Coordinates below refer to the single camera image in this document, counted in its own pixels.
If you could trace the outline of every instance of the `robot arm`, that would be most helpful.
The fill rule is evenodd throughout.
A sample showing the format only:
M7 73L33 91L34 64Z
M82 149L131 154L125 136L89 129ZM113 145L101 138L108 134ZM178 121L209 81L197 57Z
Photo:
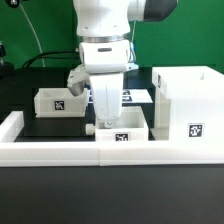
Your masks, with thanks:
M74 70L81 79L89 76L96 118L106 128L119 119L123 73L133 69L128 20L161 21L177 0L73 0L78 17L77 35L83 67Z

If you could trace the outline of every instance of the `black cable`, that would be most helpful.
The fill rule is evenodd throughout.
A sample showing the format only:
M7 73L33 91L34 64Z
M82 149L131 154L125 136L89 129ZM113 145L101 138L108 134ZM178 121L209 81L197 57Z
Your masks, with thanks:
M68 53L77 53L76 50L64 50L64 51L47 51L47 52L44 52L42 54L38 54L37 56L35 56L34 58L31 58L29 60L27 60L23 65L22 65L22 68L28 68L30 67L36 60L38 59L42 59L44 58L45 56L47 55L53 55L53 54L68 54Z

